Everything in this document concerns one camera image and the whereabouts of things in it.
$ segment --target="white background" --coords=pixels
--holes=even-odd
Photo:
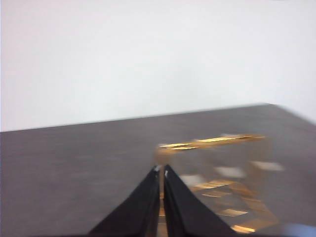
[[[316,121],[315,0],[2,0],[1,130],[284,105]]]

